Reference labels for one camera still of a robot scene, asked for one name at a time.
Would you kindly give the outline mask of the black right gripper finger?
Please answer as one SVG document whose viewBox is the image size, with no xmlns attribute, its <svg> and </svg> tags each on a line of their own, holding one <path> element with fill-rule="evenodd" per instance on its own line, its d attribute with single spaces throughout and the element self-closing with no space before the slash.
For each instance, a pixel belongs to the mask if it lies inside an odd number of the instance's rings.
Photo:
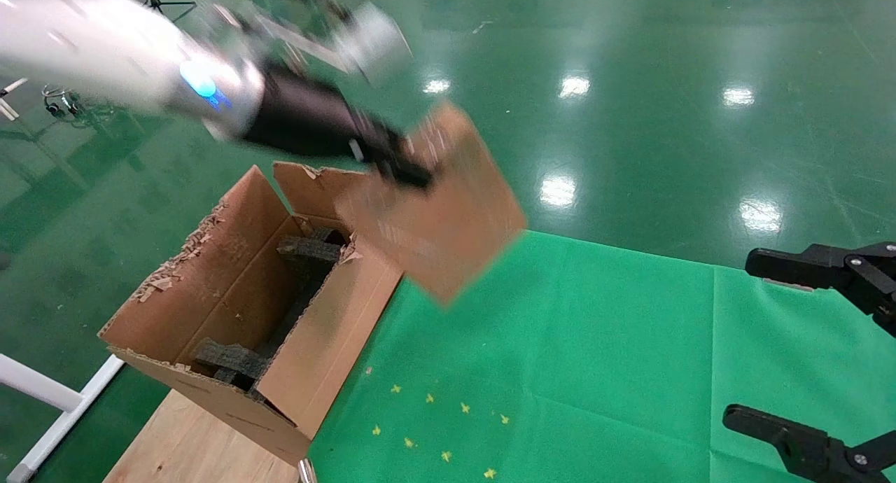
<svg viewBox="0 0 896 483">
<path fill-rule="evenodd" d="M 745 271 L 755 278 L 812 289 L 832 289 L 895 336 L 895 244 L 860 249 L 811 244 L 802 253 L 753 249 Z"/>
<path fill-rule="evenodd" d="M 731 404 L 723 412 L 727 429 L 773 446 L 788 473 L 813 482 L 889 482 L 895 463 L 895 432 L 848 446 L 823 430 Z"/>
</svg>

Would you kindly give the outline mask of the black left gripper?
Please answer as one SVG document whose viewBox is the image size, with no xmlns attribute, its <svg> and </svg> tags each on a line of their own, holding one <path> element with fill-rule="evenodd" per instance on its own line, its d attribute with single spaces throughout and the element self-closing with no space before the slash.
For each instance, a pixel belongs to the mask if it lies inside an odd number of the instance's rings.
<svg viewBox="0 0 896 483">
<path fill-rule="evenodd" d="M 263 68 L 262 77 L 260 103 L 243 141 L 295 155 L 374 163 L 397 186 L 426 189 L 432 182 L 431 171 L 404 151 L 404 136 L 349 104 L 338 88 L 275 63 Z"/>
</svg>

